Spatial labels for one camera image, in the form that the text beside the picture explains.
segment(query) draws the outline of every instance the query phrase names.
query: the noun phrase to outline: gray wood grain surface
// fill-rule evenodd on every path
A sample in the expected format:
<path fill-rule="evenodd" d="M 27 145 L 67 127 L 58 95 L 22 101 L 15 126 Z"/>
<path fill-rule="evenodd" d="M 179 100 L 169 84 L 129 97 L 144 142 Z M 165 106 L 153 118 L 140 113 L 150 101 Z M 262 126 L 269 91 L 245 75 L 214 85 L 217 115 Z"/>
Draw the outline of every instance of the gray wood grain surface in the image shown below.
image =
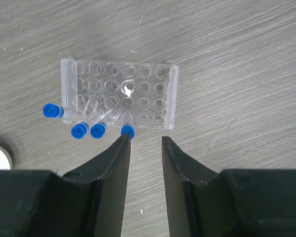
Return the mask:
<path fill-rule="evenodd" d="M 215 171 L 296 168 L 296 0 L 0 0 L 0 144 L 17 169 L 63 174 L 118 137 L 74 140 L 42 116 L 61 58 L 180 66 L 175 130 L 132 141 L 124 237 L 169 236 L 163 135 Z"/>

